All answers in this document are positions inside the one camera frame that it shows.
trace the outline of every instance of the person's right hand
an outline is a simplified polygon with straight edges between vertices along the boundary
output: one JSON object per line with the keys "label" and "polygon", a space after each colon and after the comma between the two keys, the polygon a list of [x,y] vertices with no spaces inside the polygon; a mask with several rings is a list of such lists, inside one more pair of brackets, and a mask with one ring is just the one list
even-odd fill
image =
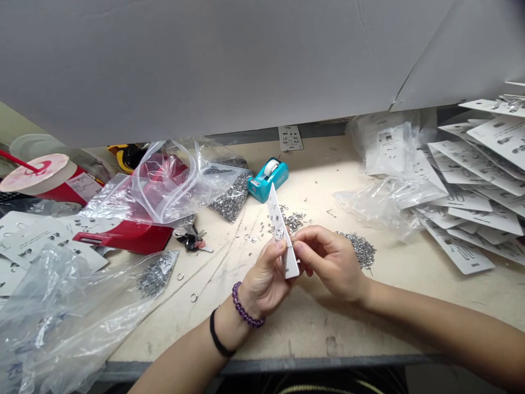
{"label": "person's right hand", "polygon": [[348,239],[314,225],[299,230],[293,240],[301,264],[311,268],[331,293],[356,305],[367,302],[372,281],[362,273]]}

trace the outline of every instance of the tape roll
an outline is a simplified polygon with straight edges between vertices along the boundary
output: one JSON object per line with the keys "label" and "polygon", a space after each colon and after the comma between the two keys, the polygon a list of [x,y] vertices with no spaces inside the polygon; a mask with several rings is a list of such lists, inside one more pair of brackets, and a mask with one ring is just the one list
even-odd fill
{"label": "tape roll", "polygon": [[272,175],[272,173],[276,170],[276,168],[279,167],[279,164],[280,163],[275,159],[270,160],[264,167],[264,176],[268,177]]}

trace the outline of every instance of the person's left hand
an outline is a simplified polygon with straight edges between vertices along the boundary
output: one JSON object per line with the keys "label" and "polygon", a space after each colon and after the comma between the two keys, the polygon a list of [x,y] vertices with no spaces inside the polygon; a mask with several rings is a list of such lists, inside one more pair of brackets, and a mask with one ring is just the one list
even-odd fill
{"label": "person's left hand", "polygon": [[239,288],[239,301],[245,311],[259,319],[271,315],[290,292],[295,280],[284,278],[281,256],[286,252],[286,241],[268,241],[255,265],[248,271]]}

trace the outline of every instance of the cup lid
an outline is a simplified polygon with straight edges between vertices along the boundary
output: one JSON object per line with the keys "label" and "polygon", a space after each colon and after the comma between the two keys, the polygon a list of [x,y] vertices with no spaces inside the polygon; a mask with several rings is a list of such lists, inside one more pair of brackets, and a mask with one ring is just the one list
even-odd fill
{"label": "cup lid", "polygon": [[22,166],[18,167],[0,182],[0,192],[17,192],[42,183],[62,170],[68,161],[69,157],[62,153],[52,153],[28,161],[28,164],[38,168],[40,171],[33,172]]}

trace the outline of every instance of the forearm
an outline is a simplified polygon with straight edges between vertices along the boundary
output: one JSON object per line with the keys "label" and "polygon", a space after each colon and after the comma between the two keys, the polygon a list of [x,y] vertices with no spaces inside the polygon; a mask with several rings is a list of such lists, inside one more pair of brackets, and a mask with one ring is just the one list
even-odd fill
{"label": "forearm", "polygon": [[482,378],[525,387],[525,333],[493,317],[371,281],[363,309],[403,325]]}
{"label": "forearm", "polygon": [[[238,349],[249,336],[250,328],[235,310],[231,296],[217,309],[214,321],[217,337],[230,351]],[[171,345],[129,393],[203,392],[227,362],[213,342],[207,318]]]}

